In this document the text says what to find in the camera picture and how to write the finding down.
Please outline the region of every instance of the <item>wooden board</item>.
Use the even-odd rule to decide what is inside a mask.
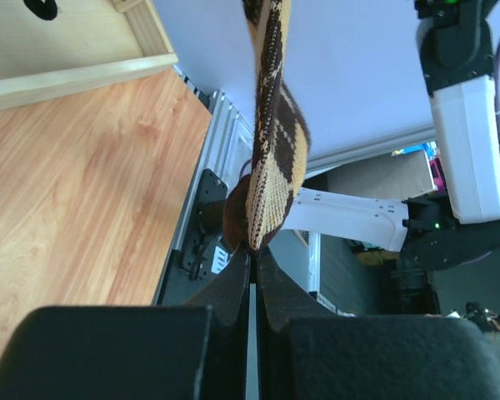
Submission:
[[[424,151],[351,162],[327,173],[329,192],[360,198],[415,198],[436,190]]]
[[[0,355],[34,308],[151,303],[209,121],[172,69],[0,112]]]
[[[0,0],[0,110],[142,78],[178,61],[152,0]]]

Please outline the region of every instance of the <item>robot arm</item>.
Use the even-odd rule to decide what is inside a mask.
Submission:
[[[500,142],[491,32],[497,0],[417,0],[422,71],[447,191],[405,202],[303,189],[284,229],[378,245],[421,269],[500,247]]]
[[[496,1],[417,0],[422,72],[448,196],[462,224],[500,220],[494,56],[486,17]]]

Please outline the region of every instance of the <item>black bracket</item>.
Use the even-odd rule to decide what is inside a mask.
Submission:
[[[222,179],[210,169],[202,171],[182,249],[171,253],[158,304],[182,304],[217,276],[212,272],[216,251],[228,255],[229,248],[223,242],[222,232],[227,194]]]
[[[422,40],[420,58],[430,96],[437,90],[494,74],[493,40],[486,20],[494,1],[417,0],[420,19],[433,26]]]

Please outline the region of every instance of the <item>wooden floor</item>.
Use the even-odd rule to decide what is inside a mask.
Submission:
[[[210,115],[178,75],[0,112],[0,355],[48,304],[150,304]]]

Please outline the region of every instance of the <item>wooden shelf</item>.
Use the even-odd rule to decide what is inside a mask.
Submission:
[[[0,110],[142,78],[178,61],[152,0],[0,0]]]
[[[210,120],[173,69],[0,112],[0,355],[35,308],[152,303]]]

